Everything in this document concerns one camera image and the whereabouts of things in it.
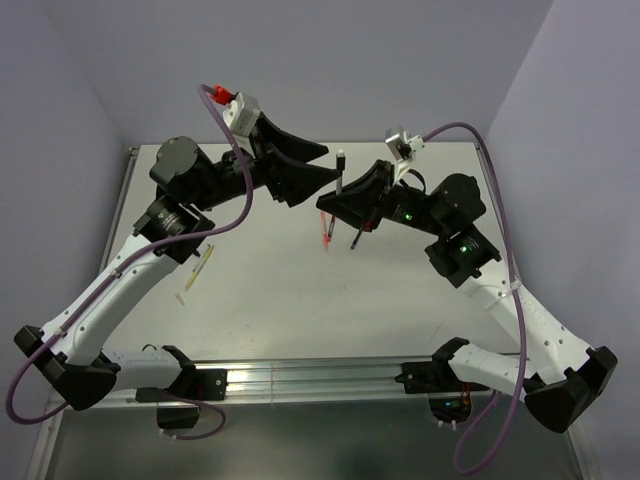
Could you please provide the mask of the purple pen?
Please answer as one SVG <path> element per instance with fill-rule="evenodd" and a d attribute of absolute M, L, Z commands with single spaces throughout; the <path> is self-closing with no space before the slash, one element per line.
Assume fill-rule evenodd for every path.
<path fill-rule="evenodd" d="M 357 247 L 357 245 L 358 245 L 363 233 L 364 233 L 364 229 L 363 228 L 358 229 L 355 238 L 351 242 L 351 245 L 350 245 L 350 249 L 351 250 L 355 250 L 356 249 L 356 247 Z"/>

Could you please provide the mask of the white pen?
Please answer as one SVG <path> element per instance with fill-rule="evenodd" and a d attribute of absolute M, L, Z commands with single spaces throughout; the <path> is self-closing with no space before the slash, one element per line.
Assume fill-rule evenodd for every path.
<path fill-rule="evenodd" d="M 343 149 L 339 149 L 336 153 L 336 170 L 339 172 L 339 176 L 336 179 L 336 190 L 337 194 L 342 192 L 343 188 L 343 178 L 344 171 L 346 169 L 346 153 Z"/>

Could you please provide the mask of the orange pen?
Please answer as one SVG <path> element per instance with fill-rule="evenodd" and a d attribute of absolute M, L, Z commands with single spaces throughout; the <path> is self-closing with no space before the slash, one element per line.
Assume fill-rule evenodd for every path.
<path fill-rule="evenodd" d="M 328 253 L 329 251 L 329 237 L 328 237 L 328 224 L 326 219 L 326 213 L 324 211 L 320 211 L 320 223 L 321 223 L 321 235 L 322 235 L 322 244 L 324 251 Z"/>

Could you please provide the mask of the red pen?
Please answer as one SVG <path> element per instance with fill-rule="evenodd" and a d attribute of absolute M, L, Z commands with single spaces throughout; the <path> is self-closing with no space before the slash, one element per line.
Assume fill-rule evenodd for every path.
<path fill-rule="evenodd" d="M 331 242 L 331 240 L 333 239 L 335 225 L 336 225 L 336 216 L 332 215 L 331 219 L 330 219 L 330 222 L 329 222 L 328 229 L 327 229 L 327 241 L 328 242 Z"/>

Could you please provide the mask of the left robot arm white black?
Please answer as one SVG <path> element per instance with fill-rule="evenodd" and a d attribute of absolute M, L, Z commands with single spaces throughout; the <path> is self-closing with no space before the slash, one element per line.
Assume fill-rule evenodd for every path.
<path fill-rule="evenodd" d="M 247 191 L 266 187 L 294 207 L 331 183 L 335 169 L 315 165 L 326 146 L 301 139 L 259 115 L 241 152 L 247 184 L 233 151 L 212 162 L 192 139 L 163 143 L 150 177 L 156 198 L 108 267 L 64 312 L 41 328 L 24 326 L 14 337 L 66 404 L 86 410 L 109 393 L 141 389 L 172 399 L 191 394 L 196 367 L 178 348 L 123 353 L 105 348 L 116 327 L 139 301 L 197 253 L 201 233 L 214 228 L 205 212 Z"/>

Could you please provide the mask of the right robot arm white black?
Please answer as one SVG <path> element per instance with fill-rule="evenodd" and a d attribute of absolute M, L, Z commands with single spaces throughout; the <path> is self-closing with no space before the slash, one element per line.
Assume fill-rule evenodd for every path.
<path fill-rule="evenodd" d="M 475 226 L 486 212 L 475 177 L 447 176 L 425 193 L 394 179 L 377 161 L 341 190 L 322 195 L 317 207 L 359 232 L 381 220 L 426 232 L 436 241 L 425 252 L 434 270 L 479 305 L 525 350 L 520 361 L 455 337 L 430 360 L 406 363 L 397 376 L 406 393 L 440 393 L 470 385 L 510 394 L 555 433 L 565 432 L 602 394 L 618 359 L 593 347 L 558 321 L 517 279 L 499 250 Z"/>

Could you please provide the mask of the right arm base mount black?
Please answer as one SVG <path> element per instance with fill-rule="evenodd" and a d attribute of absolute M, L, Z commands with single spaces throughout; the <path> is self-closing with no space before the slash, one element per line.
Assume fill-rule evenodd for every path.
<path fill-rule="evenodd" d="M 444 394 L 444 397 L 427 399 L 437 424 L 457 427 L 471 417 L 471 385 L 458 380 L 435 361 L 402 363 L 401 372 L 394 377 L 394 381 L 402 386 L 407 395 Z"/>

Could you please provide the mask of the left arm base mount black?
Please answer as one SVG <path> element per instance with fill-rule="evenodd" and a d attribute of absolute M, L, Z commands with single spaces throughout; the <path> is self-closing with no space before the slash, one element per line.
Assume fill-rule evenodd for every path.
<path fill-rule="evenodd" d="M 214 411 L 220 419 L 219 424 L 207 435 L 221 431 L 227 421 L 226 414 L 211 401 L 225 399 L 227 371 L 225 369 L 195 369 L 180 374 L 176 381 L 165 389 L 140 388 L 136 390 L 137 403 L 180 402 L 185 407 L 157 406 L 157 426 L 166 433 L 180 437 L 203 437 L 204 433 L 191 434 L 199 420 L 204 418 L 206 410 Z"/>

